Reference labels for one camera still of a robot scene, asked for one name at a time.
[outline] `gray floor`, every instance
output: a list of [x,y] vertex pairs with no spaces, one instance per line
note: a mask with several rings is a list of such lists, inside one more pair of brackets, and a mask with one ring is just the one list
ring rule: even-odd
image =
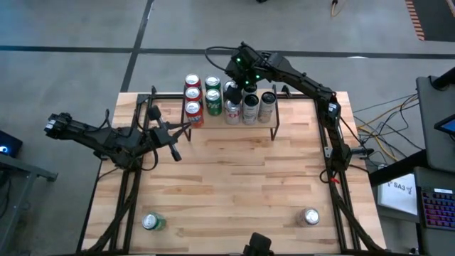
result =
[[[329,16],[330,2],[155,0],[142,47],[201,49],[246,41],[270,50],[454,52],[454,43],[417,39],[404,0],[349,0],[334,19]],[[0,45],[132,48],[145,4],[145,0],[0,1]],[[99,124],[105,109],[115,105],[129,57],[118,53],[0,51],[0,129],[24,141],[21,159],[25,162],[60,173],[55,183],[36,183],[32,207],[14,249],[29,249],[33,255],[74,252],[99,161],[79,144],[45,137],[43,127],[51,113],[59,112]],[[224,65],[228,57],[213,56],[213,60]],[[353,110],[415,93],[416,77],[438,75],[454,66],[452,60],[290,61],[324,85],[348,91]],[[162,92],[180,92],[187,73],[226,79],[200,55],[139,55],[129,91],[149,91],[155,85]],[[356,115],[369,120],[396,104]],[[405,116],[410,128],[404,134],[424,146],[418,107],[406,110]],[[398,117],[390,124],[395,129],[405,125]],[[398,136],[390,135],[387,140],[405,154],[416,151]],[[378,149],[373,141],[368,146]],[[383,161],[379,156],[373,158]],[[389,249],[405,252],[417,245],[412,223],[390,218],[381,218],[381,223]]]

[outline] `aluminum can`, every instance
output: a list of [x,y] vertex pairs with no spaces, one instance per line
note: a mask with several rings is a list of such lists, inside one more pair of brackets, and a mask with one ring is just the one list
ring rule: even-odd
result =
[[187,102],[185,105],[186,116],[193,127],[199,128],[204,124],[204,116],[199,102]]
[[166,227],[166,219],[158,213],[148,213],[142,218],[142,226],[147,230],[163,230]]
[[319,223],[319,213],[315,208],[305,208],[297,213],[296,221],[300,226],[316,225]]
[[216,89],[216,90],[220,91],[221,90],[220,78],[217,78],[214,75],[209,75],[205,79],[205,88],[207,91],[212,90],[212,89]]
[[273,92],[264,92],[261,96],[261,103],[259,104],[259,112],[257,113],[257,121],[261,123],[268,123],[272,118],[272,113],[275,110],[277,96]]
[[247,95],[250,95],[250,94],[256,95],[256,91],[257,91],[257,85],[256,84],[247,85],[247,86],[243,87],[243,91],[242,91],[243,99],[245,99],[245,97]]
[[226,102],[226,100],[228,100],[228,98],[226,97],[226,92],[228,91],[228,88],[229,87],[232,87],[232,88],[237,88],[237,84],[234,82],[234,81],[227,81],[224,85],[223,85],[223,101]]
[[243,100],[242,119],[246,125],[256,123],[257,109],[259,108],[259,98],[254,95],[247,95]]
[[185,88],[197,87],[202,92],[202,85],[200,79],[196,74],[189,74],[185,77]]
[[223,106],[221,105],[221,94],[219,90],[208,90],[205,95],[207,103],[207,112],[209,115],[218,116],[221,114]]
[[202,106],[202,92],[197,87],[190,87],[185,91],[186,102],[196,101]]
[[225,103],[226,124],[236,125],[240,123],[241,104],[234,104],[230,100]]

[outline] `wooden tabletop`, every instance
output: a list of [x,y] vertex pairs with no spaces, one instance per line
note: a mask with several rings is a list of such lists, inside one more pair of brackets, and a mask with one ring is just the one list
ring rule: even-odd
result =
[[[136,93],[121,93],[113,124],[129,126]],[[355,131],[347,92],[338,92],[345,121]],[[181,100],[156,104],[170,122],[180,122]],[[159,164],[141,176],[130,253],[242,252],[253,232],[272,239],[276,253],[339,252],[328,185],[319,181],[325,168],[313,100],[279,100],[280,128],[274,142],[268,129],[194,129],[192,141],[183,136],[177,148],[183,158],[174,162],[169,148],[159,149]],[[342,126],[346,143],[357,146]],[[144,168],[152,166],[145,157]],[[365,166],[353,159],[352,164]],[[102,165],[101,174],[113,169]],[[385,247],[368,175],[346,171],[354,213],[371,238]],[[98,182],[82,248],[89,248],[112,220],[122,172]],[[300,210],[313,207],[318,225],[295,223]],[[156,211],[167,219],[162,231],[148,231],[141,219]],[[118,246],[122,246],[120,229]],[[347,220],[346,238],[351,245]]]

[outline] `orange striped floor tape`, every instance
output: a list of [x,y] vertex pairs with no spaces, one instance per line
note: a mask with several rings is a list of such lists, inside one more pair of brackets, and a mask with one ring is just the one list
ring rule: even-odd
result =
[[411,16],[412,25],[414,26],[414,30],[415,30],[415,33],[417,34],[417,38],[421,41],[425,41],[425,34],[424,34],[424,31],[422,30],[422,26],[420,25],[419,17],[417,16],[417,13],[415,12],[414,3],[412,3],[412,1],[407,0],[406,7],[407,7],[407,10],[409,11],[409,15]]

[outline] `keyboard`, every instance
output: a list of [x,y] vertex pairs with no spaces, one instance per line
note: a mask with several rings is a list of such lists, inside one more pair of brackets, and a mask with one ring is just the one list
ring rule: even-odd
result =
[[455,196],[435,191],[448,190],[426,188],[420,191],[425,226],[455,230]]

